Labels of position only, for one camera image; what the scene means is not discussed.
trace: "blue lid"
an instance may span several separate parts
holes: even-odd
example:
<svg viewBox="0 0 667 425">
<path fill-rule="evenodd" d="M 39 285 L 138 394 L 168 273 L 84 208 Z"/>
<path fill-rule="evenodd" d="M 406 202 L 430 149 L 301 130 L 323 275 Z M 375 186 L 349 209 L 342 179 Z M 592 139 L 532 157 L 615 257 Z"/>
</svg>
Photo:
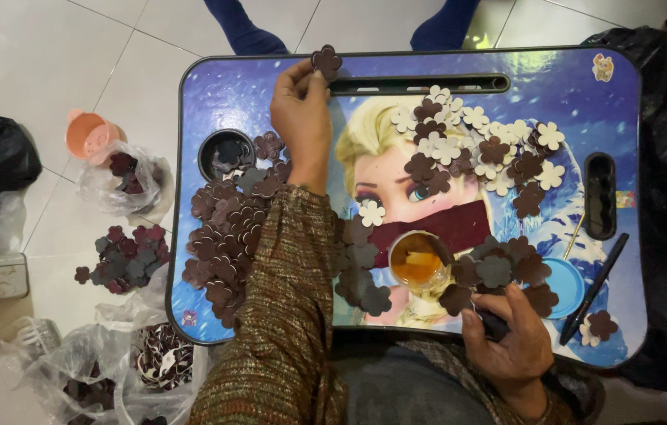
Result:
<svg viewBox="0 0 667 425">
<path fill-rule="evenodd" d="M 580 271 L 569 261 L 558 258 L 545 258 L 544 263 L 551 267 L 551 276 L 546 278 L 546 284 L 551 292 L 559 297 L 559 303 L 552 308 L 548 319 L 558 319 L 572 314 L 583 303 L 585 297 L 585 282 Z"/>
</svg>

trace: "sweater sleeve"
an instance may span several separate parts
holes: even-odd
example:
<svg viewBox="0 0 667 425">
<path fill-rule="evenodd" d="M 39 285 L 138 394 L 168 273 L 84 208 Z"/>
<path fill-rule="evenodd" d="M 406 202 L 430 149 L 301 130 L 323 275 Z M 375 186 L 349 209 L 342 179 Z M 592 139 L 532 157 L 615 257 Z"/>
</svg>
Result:
<svg viewBox="0 0 667 425">
<path fill-rule="evenodd" d="M 328 197 L 276 195 L 224 347 L 192 406 L 202 423 L 339 423 L 346 388 L 328 364 L 334 219 Z"/>
</svg>

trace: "princess blonde hair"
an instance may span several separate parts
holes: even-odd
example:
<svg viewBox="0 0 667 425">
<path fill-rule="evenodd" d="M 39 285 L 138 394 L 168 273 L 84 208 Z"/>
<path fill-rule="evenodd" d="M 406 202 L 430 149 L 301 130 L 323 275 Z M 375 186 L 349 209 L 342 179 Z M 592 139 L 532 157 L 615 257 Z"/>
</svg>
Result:
<svg viewBox="0 0 667 425">
<path fill-rule="evenodd" d="M 415 153 L 413 144 L 404 143 L 405 140 L 411 140 L 410 136 L 399 134 L 391 117 L 402 107 L 412 111 L 422 101 L 423 96 L 374 96 L 352 113 L 335 149 L 336 159 L 344 167 L 344 187 L 347 193 L 355 196 L 355 163 L 362 155 L 377 157 L 393 146 L 402 149 L 407 157 Z M 460 140 L 467 136 L 454 126 L 448 126 L 445 134 Z M 456 180 L 457 187 L 461 189 L 464 175 Z"/>
</svg>

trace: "small cartoon sticker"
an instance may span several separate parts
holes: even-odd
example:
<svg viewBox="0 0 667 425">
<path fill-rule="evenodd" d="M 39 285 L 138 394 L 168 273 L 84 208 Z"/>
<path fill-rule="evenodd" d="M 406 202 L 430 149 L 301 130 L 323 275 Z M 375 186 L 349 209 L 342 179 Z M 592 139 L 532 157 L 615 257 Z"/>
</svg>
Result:
<svg viewBox="0 0 667 425">
<path fill-rule="evenodd" d="M 635 208 L 635 192 L 617 190 L 617 208 Z"/>
<path fill-rule="evenodd" d="M 197 312 L 184 310 L 182 312 L 182 326 L 195 326 L 197 324 Z"/>
<path fill-rule="evenodd" d="M 612 57 L 604 58 L 603 54 L 596 54 L 593 58 L 593 75 L 595 76 L 595 80 L 608 82 L 612 79 L 613 72 L 614 64 L 612 63 Z"/>
</svg>

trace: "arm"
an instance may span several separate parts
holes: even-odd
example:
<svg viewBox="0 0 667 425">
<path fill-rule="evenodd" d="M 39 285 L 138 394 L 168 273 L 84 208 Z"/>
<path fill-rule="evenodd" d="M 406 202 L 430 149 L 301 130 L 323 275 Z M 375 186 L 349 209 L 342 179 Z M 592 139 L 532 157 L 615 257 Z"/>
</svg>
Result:
<svg viewBox="0 0 667 425">
<path fill-rule="evenodd" d="M 197 395 L 190 424 L 338 423 L 346 403 L 327 363 L 335 213 L 324 196 L 327 169 L 303 166 L 328 163 L 331 142 L 326 84 L 310 68 L 302 61 L 278 78 L 272 123 L 294 169 L 263 225 L 234 340 Z"/>
</svg>

